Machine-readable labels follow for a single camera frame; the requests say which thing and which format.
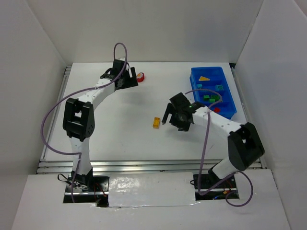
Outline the red flower lego piece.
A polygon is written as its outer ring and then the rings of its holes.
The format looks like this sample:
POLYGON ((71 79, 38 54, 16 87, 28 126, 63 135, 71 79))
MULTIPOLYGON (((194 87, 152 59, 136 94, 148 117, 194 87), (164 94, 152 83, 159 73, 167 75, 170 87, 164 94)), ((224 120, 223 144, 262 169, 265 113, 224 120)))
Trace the red flower lego piece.
POLYGON ((138 73, 136 79, 138 83, 143 82, 145 80, 145 74, 143 72, 138 73))

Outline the yellow lego brick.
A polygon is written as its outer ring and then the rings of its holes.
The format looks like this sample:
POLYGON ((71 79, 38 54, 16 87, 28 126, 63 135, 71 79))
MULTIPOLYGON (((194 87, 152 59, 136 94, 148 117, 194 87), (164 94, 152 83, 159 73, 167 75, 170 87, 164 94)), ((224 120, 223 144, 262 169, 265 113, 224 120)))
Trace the yellow lego brick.
POLYGON ((199 81, 210 81, 210 78, 204 77, 204 76, 200 76, 199 81))
POLYGON ((161 122, 161 119, 159 117, 155 117, 154 120, 153 120, 153 128, 159 129, 160 122, 161 122))

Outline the teal printed round lego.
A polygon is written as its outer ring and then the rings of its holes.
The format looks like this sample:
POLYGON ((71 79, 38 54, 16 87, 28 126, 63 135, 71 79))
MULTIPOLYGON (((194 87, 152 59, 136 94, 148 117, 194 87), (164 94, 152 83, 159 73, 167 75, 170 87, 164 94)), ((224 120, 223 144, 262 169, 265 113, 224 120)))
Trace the teal printed round lego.
POLYGON ((223 90, 224 90, 223 85, 221 85, 221 84, 215 85, 215 91, 216 92, 223 91, 223 90))

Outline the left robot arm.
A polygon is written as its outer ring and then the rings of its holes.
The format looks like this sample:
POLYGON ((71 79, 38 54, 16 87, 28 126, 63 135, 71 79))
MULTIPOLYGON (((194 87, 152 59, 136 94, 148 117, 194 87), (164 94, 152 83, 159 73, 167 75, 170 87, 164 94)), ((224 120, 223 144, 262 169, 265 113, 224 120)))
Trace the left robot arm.
POLYGON ((95 129, 95 109, 116 90, 138 86, 135 68, 124 64, 123 60, 115 59, 113 66, 100 76, 92 89, 78 98, 68 98, 65 103, 63 129, 69 137, 72 152, 77 154, 71 177, 86 188, 94 186, 89 142, 95 129))

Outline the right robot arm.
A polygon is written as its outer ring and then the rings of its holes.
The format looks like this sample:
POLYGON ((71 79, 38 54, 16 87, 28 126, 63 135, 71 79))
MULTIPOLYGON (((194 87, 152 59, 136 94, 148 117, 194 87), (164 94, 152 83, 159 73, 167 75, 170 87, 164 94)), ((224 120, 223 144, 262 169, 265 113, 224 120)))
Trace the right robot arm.
POLYGON ((162 119, 178 131, 189 130, 191 124, 206 128, 205 142, 211 132, 219 136, 219 143, 227 144, 226 158, 208 171, 210 180, 216 183, 237 171, 246 170, 265 153, 256 127, 247 122, 241 124, 229 120, 200 102, 191 103, 183 93, 173 96, 168 103, 162 119))

